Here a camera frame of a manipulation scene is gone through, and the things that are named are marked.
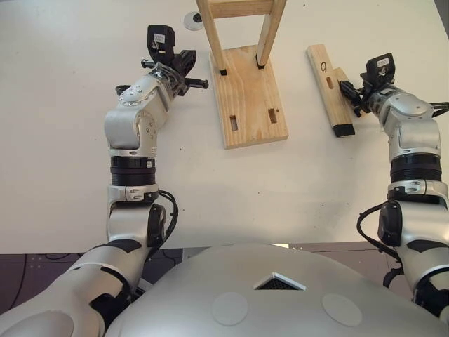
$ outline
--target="wood grain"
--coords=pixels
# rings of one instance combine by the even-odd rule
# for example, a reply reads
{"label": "wood grain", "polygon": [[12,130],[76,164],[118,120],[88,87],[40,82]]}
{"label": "wood grain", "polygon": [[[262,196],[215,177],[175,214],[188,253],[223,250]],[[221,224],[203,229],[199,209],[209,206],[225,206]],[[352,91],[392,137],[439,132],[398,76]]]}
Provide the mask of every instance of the wood grain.
{"label": "wood grain", "polygon": [[[255,53],[256,46],[225,50],[227,76],[221,76],[213,58],[210,59],[226,149],[288,137],[272,65],[268,60],[265,68],[259,70],[254,62]],[[234,116],[236,130],[232,130]]]}
{"label": "wood grain", "polygon": [[204,30],[209,40],[210,49],[212,49],[213,57],[220,70],[226,69],[225,59],[223,57],[222,47],[218,39],[217,27],[213,21],[212,12],[210,11],[208,0],[196,0],[201,19],[203,20]]}
{"label": "wood grain", "polygon": [[272,10],[273,0],[210,0],[214,19],[264,15]]}
{"label": "wood grain", "polygon": [[340,92],[326,47],[323,44],[309,46],[307,55],[335,135],[337,137],[354,135],[355,131],[347,111],[347,104]]}
{"label": "wood grain", "polygon": [[271,13],[265,16],[259,43],[257,44],[259,65],[265,65],[268,61],[286,2],[287,0],[274,0]]}

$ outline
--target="wooden frame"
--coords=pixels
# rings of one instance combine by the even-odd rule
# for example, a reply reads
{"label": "wooden frame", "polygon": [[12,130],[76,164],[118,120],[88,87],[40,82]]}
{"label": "wooden frame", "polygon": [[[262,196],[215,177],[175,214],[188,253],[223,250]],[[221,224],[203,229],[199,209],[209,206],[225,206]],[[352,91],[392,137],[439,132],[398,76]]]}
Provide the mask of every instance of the wooden frame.
{"label": "wooden frame", "polygon": [[[286,0],[196,0],[210,48],[224,146],[229,149],[288,137],[269,62]],[[214,19],[265,15],[257,46],[222,50]]]}

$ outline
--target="white table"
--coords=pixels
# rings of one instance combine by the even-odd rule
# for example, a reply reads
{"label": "white table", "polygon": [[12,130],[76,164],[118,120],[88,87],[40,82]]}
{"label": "white table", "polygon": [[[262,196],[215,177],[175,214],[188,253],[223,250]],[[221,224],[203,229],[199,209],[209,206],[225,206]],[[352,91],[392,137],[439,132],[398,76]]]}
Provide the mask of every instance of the white table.
{"label": "white table", "polygon": [[[145,73],[148,24],[173,27],[178,51],[198,51],[191,76],[210,80],[204,30],[182,25],[195,10],[194,0],[0,2],[0,253],[85,251],[106,239],[102,128],[114,87]],[[218,20],[223,48],[256,44],[261,24]],[[392,52],[396,85],[449,99],[449,42],[432,0],[289,0],[271,58],[290,137],[224,150],[213,88],[178,98],[156,160],[180,206],[166,248],[361,240],[357,215],[389,184],[387,139],[374,116],[354,118],[354,137],[334,137],[305,54],[319,43],[358,85],[368,59]],[[447,182],[448,122],[438,118]],[[366,227],[375,235],[377,216]]]}

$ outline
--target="silver robot arm segment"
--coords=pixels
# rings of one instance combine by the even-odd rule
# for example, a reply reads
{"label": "silver robot arm segment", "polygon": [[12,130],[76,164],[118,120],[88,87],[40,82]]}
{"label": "silver robot arm segment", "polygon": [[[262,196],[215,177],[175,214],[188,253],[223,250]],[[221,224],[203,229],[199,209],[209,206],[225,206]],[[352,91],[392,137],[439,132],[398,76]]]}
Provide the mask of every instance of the silver robot arm segment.
{"label": "silver robot arm segment", "polygon": [[[112,174],[108,242],[87,251],[38,296],[0,316],[0,337],[103,336],[130,304],[145,262],[173,231],[175,198],[160,191],[155,178],[157,132],[177,95],[191,86],[207,88],[208,82],[185,78],[196,52],[174,54],[170,27],[149,26],[148,44],[156,63],[142,65],[152,70],[132,86],[116,88],[119,104],[105,119]],[[168,228],[165,208],[155,203],[159,195],[173,204]]]}
{"label": "silver robot arm segment", "polygon": [[[157,131],[173,98],[154,72],[123,92],[116,109],[106,116],[111,157],[147,158],[142,159],[145,165],[154,163]],[[109,186],[108,242],[86,252],[38,296],[0,316],[1,337],[28,336],[30,331],[48,337],[105,334],[129,304],[150,250],[149,217],[158,187],[153,178],[145,177],[154,171],[147,171],[150,174],[144,170],[140,178],[150,183],[141,186],[115,185],[133,181],[117,173]]]}
{"label": "silver robot arm segment", "polygon": [[390,255],[402,264],[395,271],[406,276],[414,302],[449,323],[448,186],[441,181],[434,106],[393,85],[391,54],[368,61],[366,68],[362,89],[355,91],[349,82],[340,88],[356,109],[372,112],[389,137],[391,184],[388,202],[380,207],[378,236],[394,248]]}

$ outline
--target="rectangular slot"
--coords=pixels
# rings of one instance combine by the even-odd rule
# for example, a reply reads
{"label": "rectangular slot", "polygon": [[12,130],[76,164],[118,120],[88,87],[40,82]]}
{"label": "rectangular slot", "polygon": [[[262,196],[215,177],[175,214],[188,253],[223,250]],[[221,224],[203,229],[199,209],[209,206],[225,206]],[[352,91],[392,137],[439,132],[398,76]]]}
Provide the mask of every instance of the rectangular slot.
{"label": "rectangular slot", "polygon": [[231,129],[233,131],[237,131],[239,129],[239,126],[237,125],[237,119],[235,114],[232,114],[231,116],[229,116],[229,119],[231,119]]}
{"label": "rectangular slot", "polygon": [[278,119],[276,118],[276,113],[274,112],[274,109],[268,109],[268,115],[269,115],[269,120],[272,124],[275,124],[278,122]]}

